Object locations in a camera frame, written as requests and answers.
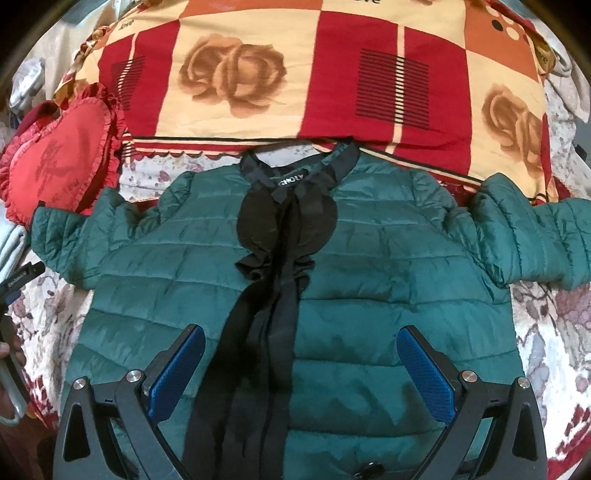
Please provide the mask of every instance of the jacket sleeve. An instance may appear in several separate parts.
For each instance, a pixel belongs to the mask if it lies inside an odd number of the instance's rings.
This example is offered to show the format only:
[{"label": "jacket sleeve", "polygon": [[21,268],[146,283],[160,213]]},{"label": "jacket sleeve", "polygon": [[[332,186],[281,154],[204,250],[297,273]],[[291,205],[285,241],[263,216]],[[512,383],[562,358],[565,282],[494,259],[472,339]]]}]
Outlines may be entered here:
[{"label": "jacket sleeve", "polygon": [[531,280],[571,290],[591,281],[589,200],[532,207],[512,181],[496,174],[468,208],[450,210],[444,226],[499,286]]},{"label": "jacket sleeve", "polygon": [[103,190],[88,217],[39,207],[31,225],[31,247],[68,283],[91,290],[100,278],[104,257],[155,230],[173,215],[188,197],[193,175],[186,172],[177,178],[158,205],[144,213],[111,188]]}]

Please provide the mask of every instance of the red and yellow pillowcase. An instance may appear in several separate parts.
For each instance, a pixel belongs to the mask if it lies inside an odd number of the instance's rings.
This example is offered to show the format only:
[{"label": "red and yellow pillowcase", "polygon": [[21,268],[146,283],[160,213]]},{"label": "red and yellow pillowcase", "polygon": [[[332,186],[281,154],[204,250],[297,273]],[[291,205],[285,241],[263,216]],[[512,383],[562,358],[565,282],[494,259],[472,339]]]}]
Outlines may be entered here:
[{"label": "red and yellow pillowcase", "polygon": [[354,137],[472,191],[501,172],[557,199],[550,49],[496,1],[162,0],[101,34],[56,92],[119,96],[138,157]]}]

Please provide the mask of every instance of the blue gripper pad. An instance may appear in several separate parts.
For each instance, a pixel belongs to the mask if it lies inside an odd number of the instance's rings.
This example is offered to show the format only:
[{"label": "blue gripper pad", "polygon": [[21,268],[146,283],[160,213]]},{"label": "blue gripper pad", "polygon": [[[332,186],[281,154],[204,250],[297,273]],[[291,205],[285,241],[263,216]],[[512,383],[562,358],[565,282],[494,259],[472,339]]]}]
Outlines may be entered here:
[{"label": "blue gripper pad", "polygon": [[195,325],[149,391],[148,417],[154,424],[173,414],[204,353],[205,333]]},{"label": "blue gripper pad", "polygon": [[433,360],[406,328],[398,332],[396,350],[431,416],[449,425],[456,415],[453,390]]}]

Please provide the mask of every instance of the clothing label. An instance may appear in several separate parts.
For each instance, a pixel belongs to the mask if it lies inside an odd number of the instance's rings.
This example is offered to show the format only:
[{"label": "clothing label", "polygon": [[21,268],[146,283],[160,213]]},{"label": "clothing label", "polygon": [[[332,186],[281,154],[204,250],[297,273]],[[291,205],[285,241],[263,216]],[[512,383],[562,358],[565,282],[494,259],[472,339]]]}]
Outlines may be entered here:
[{"label": "clothing label", "polygon": [[282,186],[291,185],[300,180],[303,180],[306,175],[308,175],[308,171],[302,170],[301,173],[297,173],[295,175],[292,175],[291,177],[287,177],[286,179],[279,181],[278,184]]}]

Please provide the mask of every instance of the black button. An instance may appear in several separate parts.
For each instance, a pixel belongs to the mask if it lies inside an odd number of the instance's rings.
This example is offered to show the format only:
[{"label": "black button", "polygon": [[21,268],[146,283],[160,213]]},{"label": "black button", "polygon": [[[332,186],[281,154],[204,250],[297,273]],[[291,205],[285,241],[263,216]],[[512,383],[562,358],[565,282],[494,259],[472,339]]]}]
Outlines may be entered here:
[{"label": "black button", "polygon": [[381,463],[369,462],[359,473],[355,474],[355,480],[369,480],[377,478],[385,473],[386,469]]}]

